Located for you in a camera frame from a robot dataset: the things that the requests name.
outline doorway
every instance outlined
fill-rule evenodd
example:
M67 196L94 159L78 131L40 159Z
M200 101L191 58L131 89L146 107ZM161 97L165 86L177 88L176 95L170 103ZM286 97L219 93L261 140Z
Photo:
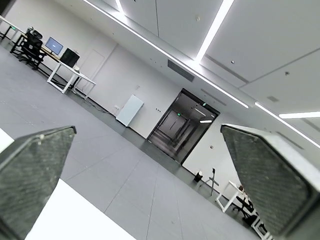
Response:
M148 140L182 165L219 114L182 89Z

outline linear led light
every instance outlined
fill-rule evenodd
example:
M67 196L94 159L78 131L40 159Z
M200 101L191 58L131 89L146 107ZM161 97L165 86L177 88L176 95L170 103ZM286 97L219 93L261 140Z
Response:
M192 68L188 67L187 65L185 65L183 62L179 61L178 59L174 58L173 56L171 56L169 53L167 53L166 51L162 50L160 47L156 46L155 44L153 44L152 42L150 42L149 40L147 40L146 38L144 38L143 36L141 36L139 33L137 33L136 31L132 30L130 27L128 27L127 25L125 25L123 22L119 21L117 18L115 18L114 16L112 16L111 14L101 10L100 8L98 8L97 6L95 6L93 3L89 2L88 0L82 0L85 3L89 4L91 7L93 7L94 9L98 10L100 13L104 14L105 16L107 16L108 18L110 18L111 20L115 21L116 23L118 23L119 25L121 25L122 27L124 27L125 29L127 29L129 32L131 32L132 34L136 35L138 38L140 38L141 40L143 40L144 42L146 42L147 44L149 44L151 47L155 48L156 50L158 50L160 53L164 54L165 56L167 56L169 59L171 59L173 62L177 63L178 65L182 66L183 68L185 68L186 70L188 70L190 73L194 74L195 76L197 76L198 78L200 78L201 80L205 81L207 84L209 84L210 86L214 87L215 89L217 89L218 91L220 91L221 93L227 95L229 98L231 98L232 100L236 101L238 104L242 105L243 107L245 107L246 109L249 108L249 106L247 104L245 104L244 102L240 101L239 99L237 99L236 97L232 96L230 93L226 92L225 90L223 90L221 87L217 86L216 84L214 84L213 82L211 82L210 80L206 79L204 76L202 76L200 73L196 72L195 70L193 70Z
M210 124L212 123L212 120L202 120L200 121L201 124Z
M202 114L203 116L207 116L207 115L205 115L202 111L200 111L200 110L198 110L198 109L196 109L196 108L194 108L194 110L196 110L198 113L200 113L200 114Z
M271 115L272 117L274 117L275 119L277 119L279 122L283 123L284 125L286 125L288 128L290 128L291 130L295 131L297 134L299 134L301 137L303 137L304 139L306 139L307 141L309 141L310 143L312 143L313 145L315 145L317 148L320 149L320 145L318 143L316 143L315 141L313 141L311 138L309 138L308 136L306 136L305 134L303 134L302 132L300 132L298 129L296 129L295 127L291 126L289 123L287 123L286 121L282 120L280 117L278 117L277 115L275 115L274 113L272 113L271 111L269 111L268 109L266 109L265 107L263 107L262 105L260 105L258 102L255 102L255 105L262 109L263 111L265 111L267 114Z
M119 12L122 13L123 15L125 15L125 12L124 12L124 9L122 8L120 0L115 0L115 3L119 9Z
M219 8L218 13L216 14L213 23L202 43L202 46L195 58L196 62L200 62L204 55L206 54L206 51L208 50L212 40L216 36L222 22L224 21L227 13L229 12L232 4L234 3L234 0L224 0Z
M300 113L284 113L284 114L279 114L279 117L282 119L320 118L320 111L300 112Z

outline black office chair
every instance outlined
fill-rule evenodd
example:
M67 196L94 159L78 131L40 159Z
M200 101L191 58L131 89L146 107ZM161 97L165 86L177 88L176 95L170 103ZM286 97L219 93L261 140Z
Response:
M26 61L26 64L30 64L33 70L37 70L39 64L43 62L44 52L41 52L41 46L43 42L40 40L42 35L39 32L27 32L27 38L21 43L21 51L17 55L19 62Z
M254 209L254 205L252 204L252 202L248 199L248 203L246 202L246 197L244 197L243 199L241 199L239 196L236 197L236 199L242 204L241 207L239 206L235 206L232 211L234 210L238 210L238 212L242 212L243 214L243 219L248 219L250 217L250 215L244 210L244 208L246 208L249 213L252 213L255 209Z

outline white wall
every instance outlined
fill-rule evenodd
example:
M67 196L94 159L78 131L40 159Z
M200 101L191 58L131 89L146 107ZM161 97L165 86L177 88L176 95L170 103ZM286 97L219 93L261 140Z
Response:
M241 125L241 122L228 113L221 113L183 163L183 166L194 174L202 171L204 181L212 177L212 168L215 168L215 180L219 183L215 189L218 192L223 191L229 180L240 184L226 142L220 132L221 124ZM223 195L230 198L234 193L235 191L229 188Z
M147 138L176 99L181 87L121 46L117 46L94 81L90 97L115 116L132 94L144 102L130 127Z
M52 0L16 0L6 19L23 30L34 27L43 35L44 44L49 37L53 37L64 46L60 56L67 48L77 50L80 55L78 66L85 63L92 50L101 53L106 60L117 44ZM1 31L7 28L6 23L0 26ZM43 63L51 69L57 64L50 57L45 57ZM65 69L59 70L58 74L64 78L71 75Z

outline air vent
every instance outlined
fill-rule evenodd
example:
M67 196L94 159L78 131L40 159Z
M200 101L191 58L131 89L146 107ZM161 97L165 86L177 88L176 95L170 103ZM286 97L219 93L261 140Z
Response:
M168 67L173 71L175 71L176 73L180 74L185 79L189 80L190 82L192 82L195 79L195 76L193 76L192 74L190 74L189 72L179 67L177 64L175 64L170 60L168 60Z
M290 143L292 143L293 145L295 145L297 148L301 149L301 150L305 150L302 146L300 146L299 144L297 144L296 142L292 141L290 138L288 138L286 135L283 135L281 132L276 131L277 134L279 134L281 137L283 137L284 139L288 140Z
M267 99L269 99L273 103L279 102L279 99L274 96L268 96Z
M302 119L306 124L308 124L310 127L312 127L314 130L320 133L320 127L315 125L314 123L310 122L308 119Z
M213 98L214 100L216 100L218 103L221 103L223 106L227 106L227 104L225 104L223 101L220 101L218 98L212 96L209 92L207 92L206 90L201 88L201 91L204 92L205 94L207 94L208 96L210 96L211 98Z

